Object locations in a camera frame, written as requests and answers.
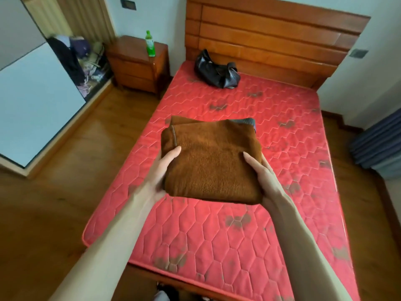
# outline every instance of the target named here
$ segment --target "bottle label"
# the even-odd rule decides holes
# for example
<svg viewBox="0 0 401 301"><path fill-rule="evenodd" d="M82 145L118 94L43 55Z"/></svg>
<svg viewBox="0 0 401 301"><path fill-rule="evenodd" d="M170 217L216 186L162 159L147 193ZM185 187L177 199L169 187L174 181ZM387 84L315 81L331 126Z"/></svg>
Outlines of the bottle label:
<svg viewBox="0 0 401 301"><path fill-rule="evenodd" d="M154 43L152 39L146 39L146 45L148 46L149 49L153 49Z"/></svg>

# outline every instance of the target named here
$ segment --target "floor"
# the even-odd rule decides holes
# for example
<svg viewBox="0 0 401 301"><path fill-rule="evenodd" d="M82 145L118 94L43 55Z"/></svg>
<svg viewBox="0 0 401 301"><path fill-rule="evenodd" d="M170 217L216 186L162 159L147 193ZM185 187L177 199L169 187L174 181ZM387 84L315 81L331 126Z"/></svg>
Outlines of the floor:
<svg viewBox="0 0 401 301"><path fill-rule="evenodd" d="M81 234L152 115L152 94L114 88L28 181L0 171L0 299L44 300L85 250ZM373 178L346 150L354 136L325 119L363 301L401 300L401 260ZM127 267L114 300L150 300L155 283Z"/></svg>

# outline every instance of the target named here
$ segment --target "forearm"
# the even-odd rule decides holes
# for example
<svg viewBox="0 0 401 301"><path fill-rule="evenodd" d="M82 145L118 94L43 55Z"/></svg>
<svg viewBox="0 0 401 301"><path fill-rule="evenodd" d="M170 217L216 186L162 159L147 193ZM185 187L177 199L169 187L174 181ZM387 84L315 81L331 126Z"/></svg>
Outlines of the forearm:
<svg viewBox="0 0 401 301"><path fill-rule="evenodd" d="M51 300L110 300L153 206L146 187L131 196L68 273Z"/></svg>
<svg viewBox="0 0 401 301"><path fill-rule="evenodd" d="M351 300L287 196L280 200L272 215L275 231L287 266L291 287L297 301Z"/></svg>

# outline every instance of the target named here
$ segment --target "folded blanket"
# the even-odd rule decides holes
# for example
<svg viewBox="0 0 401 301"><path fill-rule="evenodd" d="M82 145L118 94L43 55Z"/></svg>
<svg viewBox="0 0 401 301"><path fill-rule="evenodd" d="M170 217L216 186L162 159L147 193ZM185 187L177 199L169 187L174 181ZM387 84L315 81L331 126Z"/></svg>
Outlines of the folded blanket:
<svg viewBox="0 0 401 301"><path fill-rule="evenodd" d="M170 126L162 131L162 157L176 146L182 150L168 166L164 190L170 196L259 204L262 192L258 178L245 162L243 151L261 162L261 145L254 120L240 122L172 116Z"/></svg>

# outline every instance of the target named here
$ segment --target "wooden headboard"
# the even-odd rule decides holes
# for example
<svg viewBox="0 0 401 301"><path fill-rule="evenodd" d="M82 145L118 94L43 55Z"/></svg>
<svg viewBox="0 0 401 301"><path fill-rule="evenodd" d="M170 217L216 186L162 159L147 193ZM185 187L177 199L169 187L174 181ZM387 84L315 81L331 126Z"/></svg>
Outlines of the wooden headboard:
<svg viewBox="0 0 401 301"><path fill-rule="evenodd" d="M187 0L187 60L206 48L240 72L318 89L369 19L280 0Z"/></svg>

